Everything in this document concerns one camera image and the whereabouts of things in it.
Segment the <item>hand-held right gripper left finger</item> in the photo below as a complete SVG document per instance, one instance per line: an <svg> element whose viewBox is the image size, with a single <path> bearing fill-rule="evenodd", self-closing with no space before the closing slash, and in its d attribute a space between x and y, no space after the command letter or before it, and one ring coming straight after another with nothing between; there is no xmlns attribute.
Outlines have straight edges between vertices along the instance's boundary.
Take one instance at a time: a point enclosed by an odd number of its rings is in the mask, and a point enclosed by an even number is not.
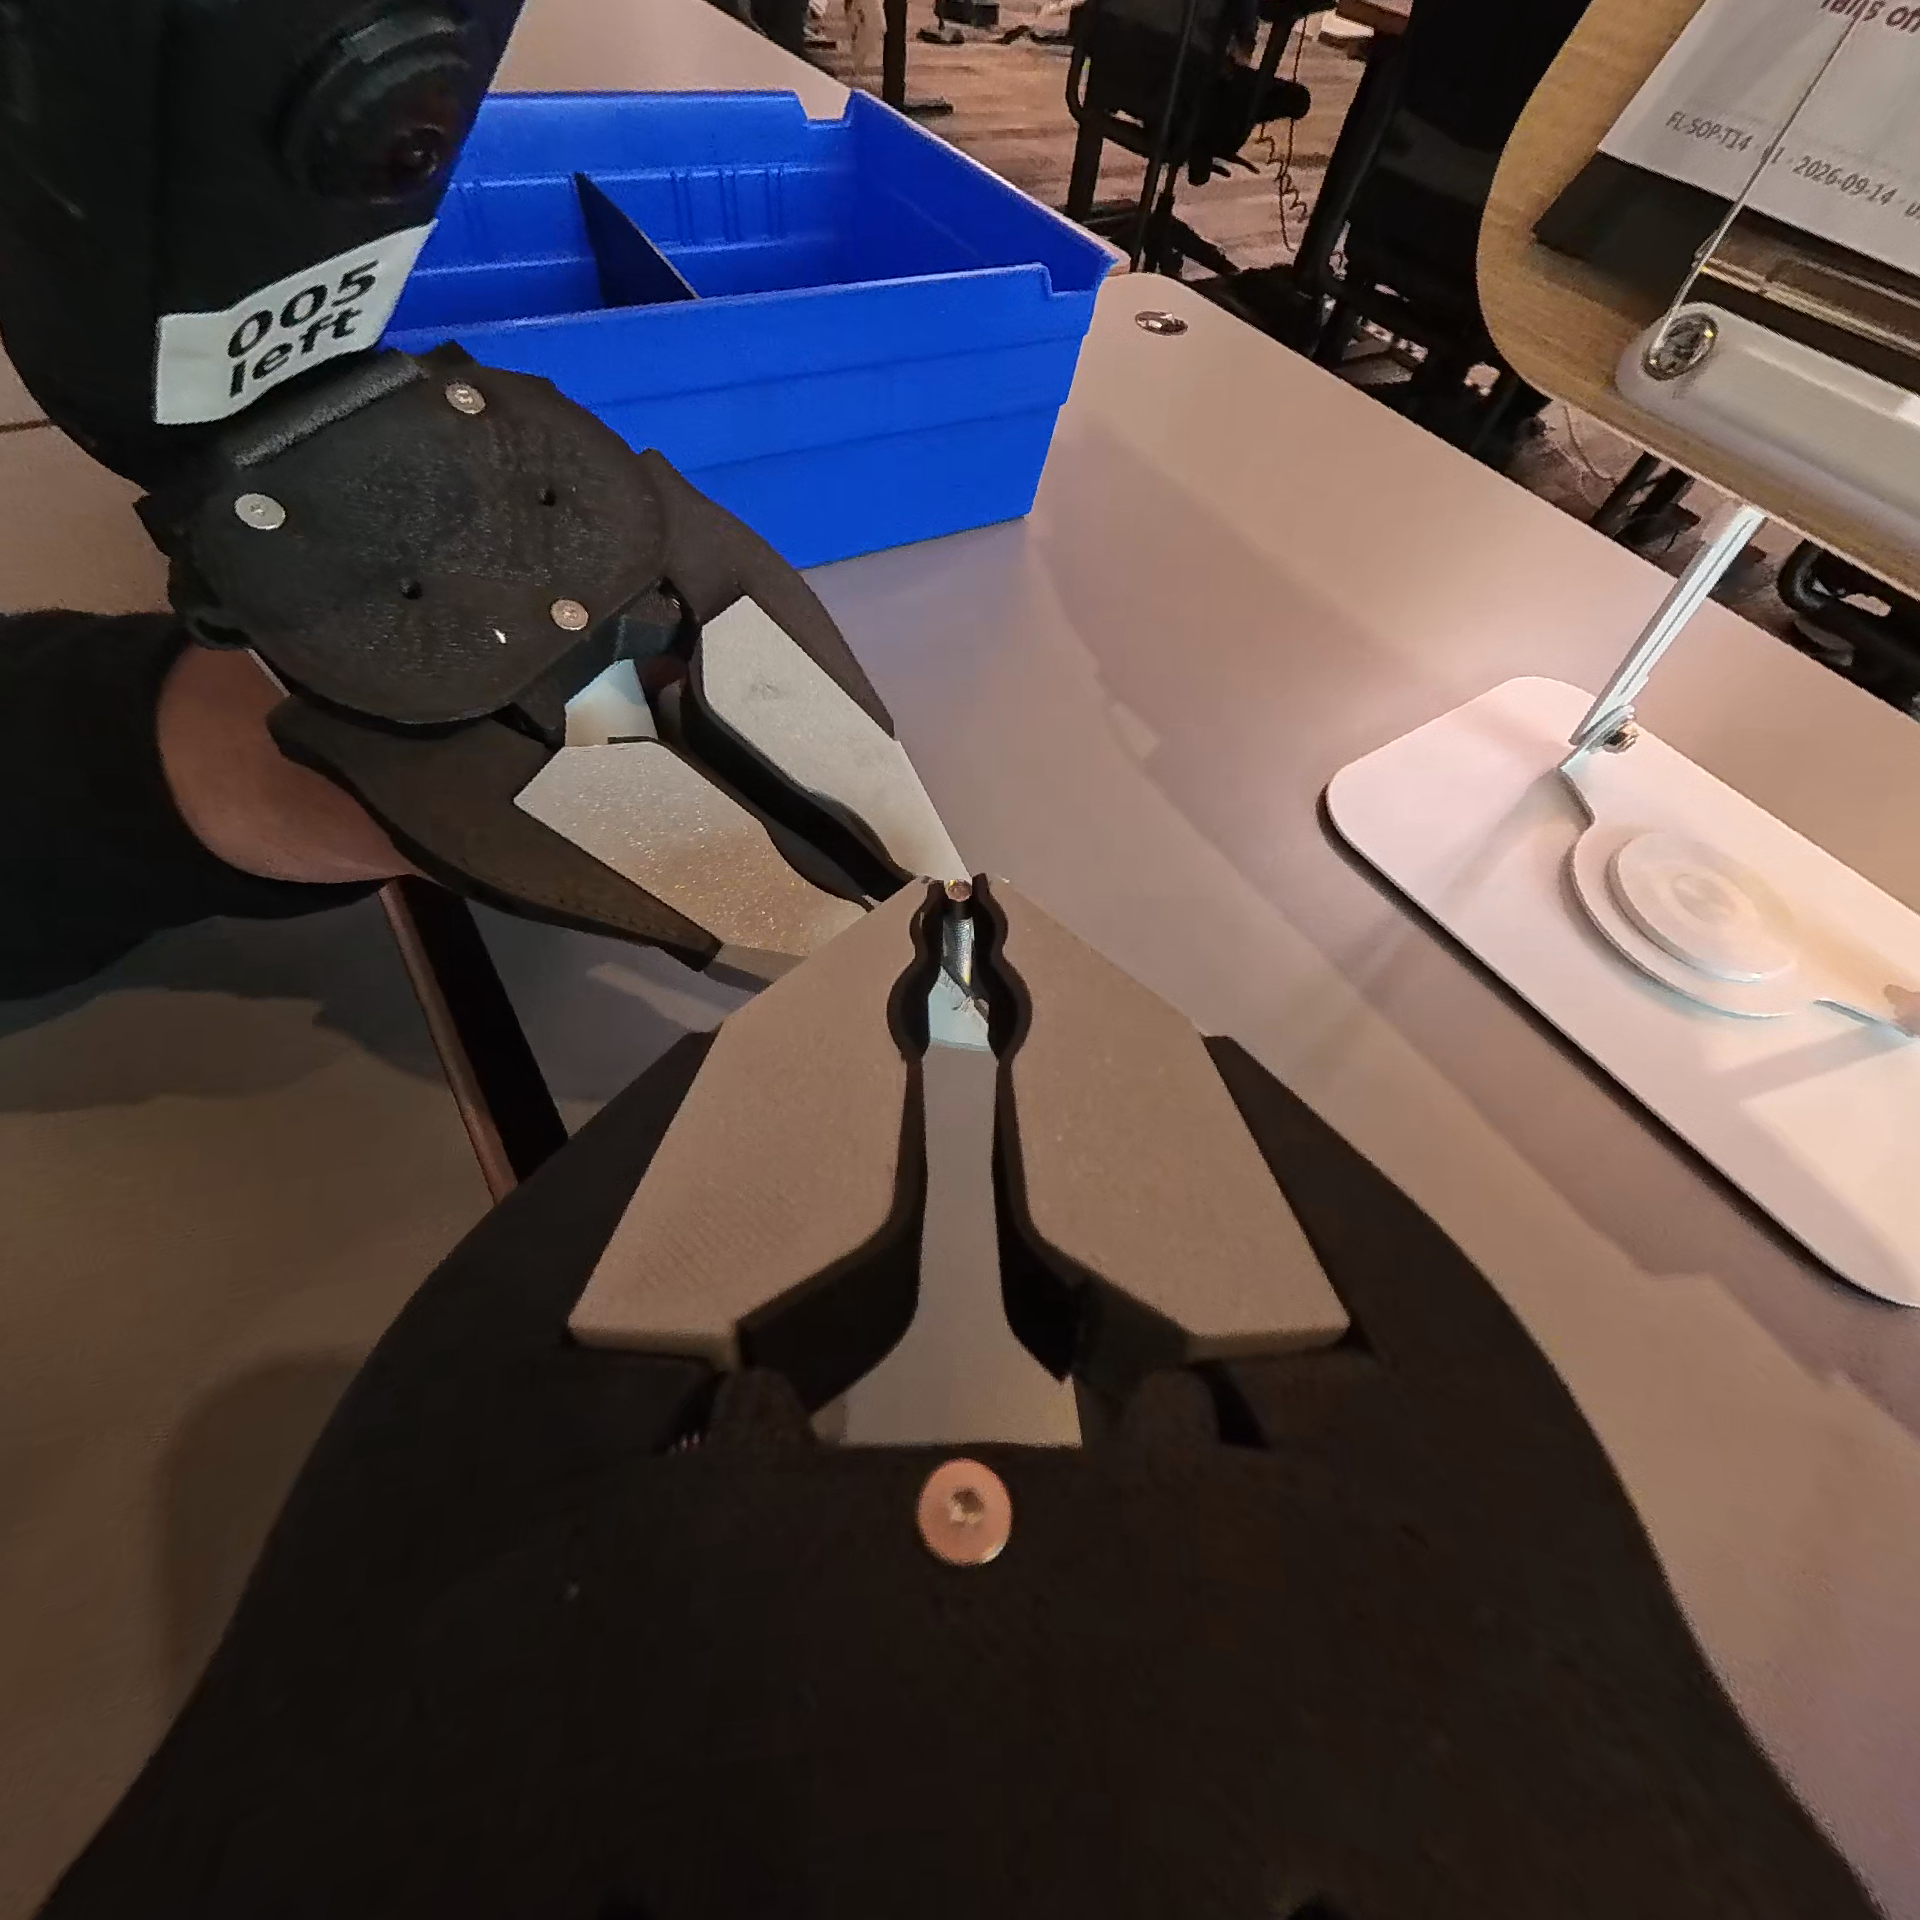
<svg viewBox="0 0 1920 1920"><path fill-rule="evenodd" d="M569 1314L581 1346L769 1371L818 1410L900 1343L951 904L903 889L716 1030Z"/></svg>

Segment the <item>white paper sheet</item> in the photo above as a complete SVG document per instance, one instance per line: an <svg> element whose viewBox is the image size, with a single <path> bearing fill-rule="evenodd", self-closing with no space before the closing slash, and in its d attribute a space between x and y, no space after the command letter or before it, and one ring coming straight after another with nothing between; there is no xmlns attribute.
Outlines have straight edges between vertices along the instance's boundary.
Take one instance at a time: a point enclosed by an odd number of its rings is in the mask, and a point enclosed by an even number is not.
<svg viewBox="0 0 1920 1920"><path fill-rule="evenodd" d="M1707 3L1601 153L1917 273L1917 4Z"/></svg>

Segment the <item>black office chair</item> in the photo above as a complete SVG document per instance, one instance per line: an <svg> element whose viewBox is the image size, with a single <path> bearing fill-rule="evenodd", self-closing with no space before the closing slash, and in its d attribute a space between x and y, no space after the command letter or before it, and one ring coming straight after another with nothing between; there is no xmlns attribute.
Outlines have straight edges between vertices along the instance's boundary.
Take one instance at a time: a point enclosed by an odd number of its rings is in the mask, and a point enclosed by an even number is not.
<svg viewBox="0 0 1920 1920"><path fill-rule="evenodd" d="M1268 123L1296 123L1309 89L1280 74L1305 3L1084 3L1071 12L1075 123L1065 218L1125 250L1137 273L1227 257L1177 218L1177 185L1242 164Z"/></svg>
<svg viewBox="0 0 1920 1920"><path fill-rule="evenodd" d="M1313 361L1338 368L1363 323L1419 351L1380 399L1437 439L1504 472L1544 411L1493 343L1479 294L1481 223L1523 111L1585 3L1419 3L1400 38L1384 122L1336 199L1341 265L1321 271Z"/></svg>

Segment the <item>person's left hand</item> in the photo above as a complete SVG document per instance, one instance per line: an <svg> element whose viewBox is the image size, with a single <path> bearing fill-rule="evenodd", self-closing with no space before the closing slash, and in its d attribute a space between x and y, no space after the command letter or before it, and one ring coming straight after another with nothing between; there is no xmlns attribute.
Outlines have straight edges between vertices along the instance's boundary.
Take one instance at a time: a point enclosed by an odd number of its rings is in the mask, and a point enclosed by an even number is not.
<svg viewBox="0 0 1920 1920"><path fill-rule="evenodd" d="M251 656L180 651L160 687L155 738L184 826L227 867L264 880L415 879L417 867L341 787L283 758L271 731L279 699Z"/></svg>

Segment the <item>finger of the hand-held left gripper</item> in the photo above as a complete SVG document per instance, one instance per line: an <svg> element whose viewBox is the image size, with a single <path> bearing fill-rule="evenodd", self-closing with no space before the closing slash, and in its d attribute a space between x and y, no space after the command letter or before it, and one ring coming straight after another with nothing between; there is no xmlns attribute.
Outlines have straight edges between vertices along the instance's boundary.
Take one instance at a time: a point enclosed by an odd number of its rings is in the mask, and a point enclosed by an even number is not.
<svg viewBox="0 0 1920 1920"><path fill-rule="evenodd" d="M634 665L569 699L560 750L514 807L706 931L724 978L779 978L900 884L899 872L857 867L860 842L818 849L681 755Z"/></svg>
<svg viewBox="0 0 1920 1920"><path fill-rule="evenodd" d="M905 746L752 599L661 679L661 737L815 884L867 906L971 882Z"/></svg>

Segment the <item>blue plastic bin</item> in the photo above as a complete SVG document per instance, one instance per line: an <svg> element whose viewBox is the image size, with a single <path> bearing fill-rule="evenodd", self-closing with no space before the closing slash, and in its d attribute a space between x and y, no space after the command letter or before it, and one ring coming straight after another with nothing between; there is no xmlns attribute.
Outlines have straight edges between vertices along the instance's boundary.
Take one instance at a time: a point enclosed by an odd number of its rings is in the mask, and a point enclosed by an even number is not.
<svg viewBox="0 0 1920 1920"><path fill-rule="evenodd" d="M384 345L547 378L808 569L1028 514L1116 264L864 94L496 94Z"/></svg>

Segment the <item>person's left forearm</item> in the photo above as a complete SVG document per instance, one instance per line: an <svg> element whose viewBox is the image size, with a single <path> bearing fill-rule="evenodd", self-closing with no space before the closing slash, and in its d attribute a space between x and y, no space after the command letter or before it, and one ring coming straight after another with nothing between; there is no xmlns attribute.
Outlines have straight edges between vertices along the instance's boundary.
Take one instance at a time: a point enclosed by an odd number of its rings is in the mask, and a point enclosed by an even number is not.
<svg viewBox="0 0 1920 1920"><path fill-rule="evenodd" d="M49 609L3 634L5 1001L79 987L177 928L304 919L381 884L264 880L186 827L155 738L193 644L169 615Z"/></svg>

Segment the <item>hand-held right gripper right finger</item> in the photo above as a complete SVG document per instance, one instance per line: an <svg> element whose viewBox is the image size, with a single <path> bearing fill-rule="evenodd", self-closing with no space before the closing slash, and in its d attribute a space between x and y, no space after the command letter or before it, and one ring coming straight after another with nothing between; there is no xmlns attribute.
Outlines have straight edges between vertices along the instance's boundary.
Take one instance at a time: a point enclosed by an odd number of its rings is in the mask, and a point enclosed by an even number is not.
<svg viewBox="0 0 1920 1920"><path fill-rule="evenodd" d="M1052 1377L1137 1387L1351 1329L1208 1039L1004 880L976 879L1011 1331Z"/></svg>

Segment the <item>wooden clipboard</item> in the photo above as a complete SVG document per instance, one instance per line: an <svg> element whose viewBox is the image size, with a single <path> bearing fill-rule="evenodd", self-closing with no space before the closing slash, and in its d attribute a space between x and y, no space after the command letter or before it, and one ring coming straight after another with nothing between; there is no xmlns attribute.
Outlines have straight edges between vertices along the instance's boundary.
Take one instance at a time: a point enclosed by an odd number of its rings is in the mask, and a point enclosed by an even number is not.
<svg viewBox="0 0 1920 1920"><path fill-rule="evenodd" d="M1722 451L1623 395L1617 374L1664 314L1664 297L1547 250L1537 224L1595 159L1644 82L1685 38L1701 4L1592 4L1532 92L1507 139L1479 230L1479 304L1495 345L1524 382L1611 428L1637 449L1759 508L1801 537L1916 593L1916 518L1876 526L1869 510L1817 494L1816 483L1768 474L1759 452Z"/></svg>

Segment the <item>silver metal bolt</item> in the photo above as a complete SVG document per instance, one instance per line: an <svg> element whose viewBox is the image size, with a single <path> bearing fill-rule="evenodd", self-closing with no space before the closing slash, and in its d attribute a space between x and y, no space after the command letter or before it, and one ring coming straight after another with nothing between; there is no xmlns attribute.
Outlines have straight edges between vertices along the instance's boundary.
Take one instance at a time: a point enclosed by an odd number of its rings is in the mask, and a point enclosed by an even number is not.
<svg viewBox="0 0 1920 1920"><path fill-rule="evenodd" d="M954 1050L989 1050L989 994L976 976L971 880L945 880L939 971L929 991L929 1039Z"/></svg>

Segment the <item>white clipboard clip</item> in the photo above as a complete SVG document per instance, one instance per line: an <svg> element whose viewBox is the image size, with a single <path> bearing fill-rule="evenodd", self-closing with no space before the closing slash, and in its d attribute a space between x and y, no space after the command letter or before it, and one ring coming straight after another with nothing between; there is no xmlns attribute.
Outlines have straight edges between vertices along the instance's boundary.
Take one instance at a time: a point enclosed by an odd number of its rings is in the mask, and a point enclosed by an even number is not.
<svg viewBox="0 0 1920 1920"><path fill-rule="evenodd" d="M1651 327L1617 366L1644 411L1754 465L1882 502L1916 497L1917 395L1712 303Z"/></svg>

